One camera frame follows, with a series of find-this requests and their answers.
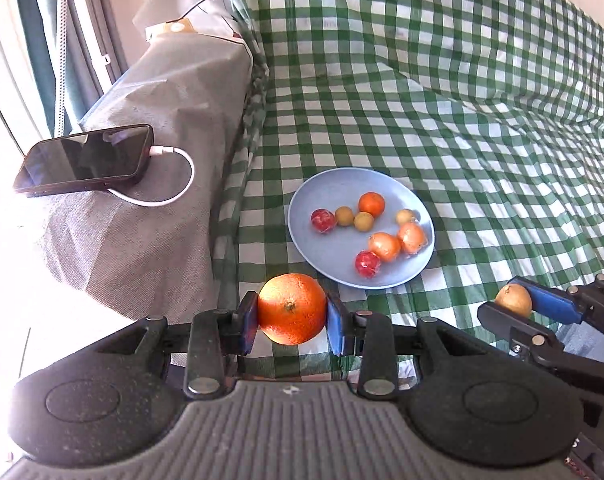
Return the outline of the white orange label tag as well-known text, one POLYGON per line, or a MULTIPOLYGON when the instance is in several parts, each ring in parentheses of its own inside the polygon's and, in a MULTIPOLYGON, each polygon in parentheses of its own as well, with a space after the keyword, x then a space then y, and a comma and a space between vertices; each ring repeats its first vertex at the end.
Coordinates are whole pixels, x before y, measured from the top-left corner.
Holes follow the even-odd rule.
POLYGON ((194 32, 194 26, 188 18, 182 18, 177 21, 154 24, 145 29, 146 41, 150 44, 159 36, 165 34, 190 34, 194 32))

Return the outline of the green white checkered cloth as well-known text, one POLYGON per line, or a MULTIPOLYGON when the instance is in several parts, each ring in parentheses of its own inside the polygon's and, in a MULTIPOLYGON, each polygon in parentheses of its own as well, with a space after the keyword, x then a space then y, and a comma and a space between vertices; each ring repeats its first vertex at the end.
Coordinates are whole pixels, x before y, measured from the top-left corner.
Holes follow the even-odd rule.
POLYGON ((567 0, 229 0, 255 66, 218 216, 218 303, 308 272, 287 230, 294 191, 334 167, 411 188, 436 230, 405 285, 340 287, 355 309, 442 318, 516 275, 604 273, 604 28, 567 0))

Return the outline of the blue round plate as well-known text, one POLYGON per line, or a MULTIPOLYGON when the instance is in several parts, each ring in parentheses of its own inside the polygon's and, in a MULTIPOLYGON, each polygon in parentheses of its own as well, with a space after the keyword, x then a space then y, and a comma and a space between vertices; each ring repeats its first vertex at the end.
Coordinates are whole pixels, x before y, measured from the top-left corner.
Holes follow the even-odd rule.
POLYGON ((434 229, 421 200, 401 182, 363 168, 329 169, 293 194, 294 246, 319 273, 360 289, 402 285, 427 266, 434 229))

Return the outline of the red fruit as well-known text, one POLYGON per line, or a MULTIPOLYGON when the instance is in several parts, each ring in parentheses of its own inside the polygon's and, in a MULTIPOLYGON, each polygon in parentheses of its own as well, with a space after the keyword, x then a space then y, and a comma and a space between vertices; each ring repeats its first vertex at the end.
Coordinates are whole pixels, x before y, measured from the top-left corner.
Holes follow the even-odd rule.
POLYGON ((316 209, 311 214, 311 225, 320 234, 330 232, 337 224, 334 213, 328 209, 316 209))
POLYGON ((381 263, 377 254, 371 250, 363 250, 355 257, 354 268, 363 278, 374 278, 381 268, 381 263))

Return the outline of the orange fruit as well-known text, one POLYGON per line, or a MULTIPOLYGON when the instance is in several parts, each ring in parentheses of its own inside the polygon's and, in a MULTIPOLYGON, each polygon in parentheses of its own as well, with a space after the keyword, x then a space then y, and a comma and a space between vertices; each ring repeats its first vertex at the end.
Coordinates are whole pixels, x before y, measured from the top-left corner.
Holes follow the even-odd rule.
POLYGON ((268 280, 258 295, 258 323, 275 344, 297 346, 317 336, 327 321, 327 296, 315 278, 287 273, 268 280))
POLYGON ((396 236, 406 255, 417 255, 428 244, 427 234, 417 222, 403 223, 396 236))
POLYGON ((398 238, 386 232, 375 232, 368 237, 368 249, 382 262, 393 262, 401 252, 398 238))
POLYGON ((358 200, 358 210, 367 212, 374 218, 382 215, 386 209, 386 200, 377 192, 366 192, 358 200))

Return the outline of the white striped pole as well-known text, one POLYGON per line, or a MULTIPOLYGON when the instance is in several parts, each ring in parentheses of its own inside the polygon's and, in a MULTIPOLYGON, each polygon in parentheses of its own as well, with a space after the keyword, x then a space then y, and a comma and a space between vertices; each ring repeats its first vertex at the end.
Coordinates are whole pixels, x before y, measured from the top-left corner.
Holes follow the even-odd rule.
POLYGON ((55 81, 55 125, 54 136, 64 135, 66 124, 66 67, 68 47, 68 1, 57 0, 56 9, 56 53, 57 75, 55 81))

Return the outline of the orange fruit front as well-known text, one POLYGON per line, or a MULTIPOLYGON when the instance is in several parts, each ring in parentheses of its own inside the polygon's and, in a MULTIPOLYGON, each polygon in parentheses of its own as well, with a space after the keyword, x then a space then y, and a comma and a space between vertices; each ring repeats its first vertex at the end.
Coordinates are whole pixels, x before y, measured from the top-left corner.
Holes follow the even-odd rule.
POLYGON ((368 237, 368 249, 382 262, 393 262, 401 252, 398 238, 386 232, 375 232, 368 237))

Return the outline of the black smartphone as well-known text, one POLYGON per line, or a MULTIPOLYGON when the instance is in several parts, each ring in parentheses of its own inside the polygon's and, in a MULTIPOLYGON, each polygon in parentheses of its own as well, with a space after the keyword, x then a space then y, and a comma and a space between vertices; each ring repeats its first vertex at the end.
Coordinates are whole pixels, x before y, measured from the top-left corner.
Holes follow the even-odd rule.
POLYGON ((133 185, 147 170, 153 142, 153 128, 147 124, 40 141, 25 155, 14 190, 46 196, 133 185))

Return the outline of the tan small fruit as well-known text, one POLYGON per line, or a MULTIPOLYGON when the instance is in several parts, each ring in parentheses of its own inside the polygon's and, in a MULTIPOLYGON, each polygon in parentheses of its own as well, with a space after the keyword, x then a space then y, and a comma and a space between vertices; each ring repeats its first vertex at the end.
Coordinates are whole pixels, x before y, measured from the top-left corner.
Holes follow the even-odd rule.
POLYGON ((375 217, 368 211, 360 211, 355 217, 353 226, 358 232, 369 232, 375 224, 375 217))
POLYGON ((418 221, 419 221, 418 214, 416 214, 416 212, 411 209, 403 208, 403 209, 399 210, 395 215, 395 222, 399 226, 402 226, 405 223, 418 222, 418 221))
POLYGON ((496 295, 494 302, 524 318, 528 318, 533 310, 529 292, 517 283, 509 283, 503 286, 496 295))
POLYGON ((352 226, 355 214, 348 206, 341 206, 334 212, 338 226, 352 226))

